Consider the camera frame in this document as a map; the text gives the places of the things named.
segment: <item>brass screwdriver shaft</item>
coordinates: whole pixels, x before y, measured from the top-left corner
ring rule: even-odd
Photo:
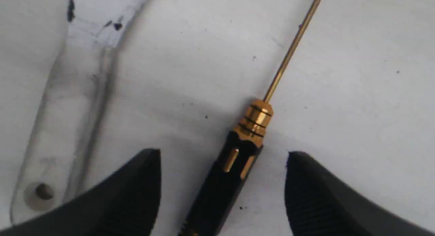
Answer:
[[[278,86],[278,83],[280,79],[282,78],[282,75],[284,74],[285,69],[287,68],[287,65],[289,65],[290,59],[292,59],[293,54],[296,51],[296,48],[298,47],[298,44],[300,40],[302,39],[303,33],[305,33],[305,30],[308,27],[308,24],[311,21],[311,18],[314,16],[314,13],[317,10],[317,7],[319,6],[321,0],[314,0],[311,4],[311,7],[303,20],[303,23],[300,25],[298,33],[295,36],[295,39],[292,42],[292,45],[289,48],[289,51],[285,55],[284,60],[281,63],[281,66],[278,69],[278,72],[275,75],[274,80],[272,81],[272,84],[270,85],[269,89],[267,90],[266,95],[264,96],[263,101],[268,103],[270,99],[272,98],[273,93],[275,92],[276,87]]]

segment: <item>gold ferrule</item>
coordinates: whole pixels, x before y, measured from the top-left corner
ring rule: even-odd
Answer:
[[[273,109],[269,103],[256,99],[249,106],[244,118],[233,131],[237,132],[241,140],[250,140],[257,147],[263,146],[263,137],[266,135],[266,127],[273,116]]]

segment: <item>precision screwdriver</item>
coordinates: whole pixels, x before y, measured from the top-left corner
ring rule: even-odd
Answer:
[[[227,135],[225,145],[205,179],[178,236],[216,236],[219,234],[263,148],[266,127],[273,116],[269,101],[320,1],[314,0],[311,4],[264,99],[254,100],[244,118]]]

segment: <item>black screwdriver handle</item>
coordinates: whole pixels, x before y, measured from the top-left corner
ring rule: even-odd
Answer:
[[[216,236],[261,152],[231,131],[191,207],[179,236]]]

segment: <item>screw hole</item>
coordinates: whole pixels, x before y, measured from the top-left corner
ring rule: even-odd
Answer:
[[[42,200],[50,200],[54,196],[53,190],[45,183],[39,184],[35,189],[35,194]]]

